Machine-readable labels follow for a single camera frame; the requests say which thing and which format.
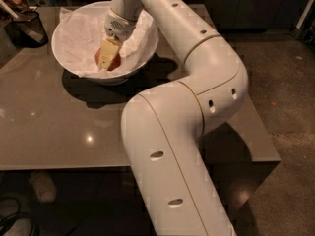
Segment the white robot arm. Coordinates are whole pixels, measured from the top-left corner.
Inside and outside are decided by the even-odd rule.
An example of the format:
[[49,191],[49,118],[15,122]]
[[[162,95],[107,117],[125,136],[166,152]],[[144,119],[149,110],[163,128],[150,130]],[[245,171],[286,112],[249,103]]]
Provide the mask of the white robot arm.
[[135,95],[121,116],[122,141],[158,236],[236,236],[198,150],[248,90],[244,64],[181,0],[111,0],[105,31],[124,40],[141,11],[156,21],[186,72]]

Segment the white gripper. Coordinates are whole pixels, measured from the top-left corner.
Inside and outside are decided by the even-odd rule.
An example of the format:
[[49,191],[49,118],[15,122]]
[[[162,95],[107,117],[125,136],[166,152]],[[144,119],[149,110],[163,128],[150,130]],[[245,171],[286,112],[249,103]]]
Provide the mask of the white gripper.
[[108,9],[104,19],[104,30],[108,37],[116,40],[106,38],[101,42],[100,50],[97,52],[97,64],[100,69],[112,71],[120,65],[120,42],[130,38],[136,23],[136,18],[128,19],[119,16],[111,8]]

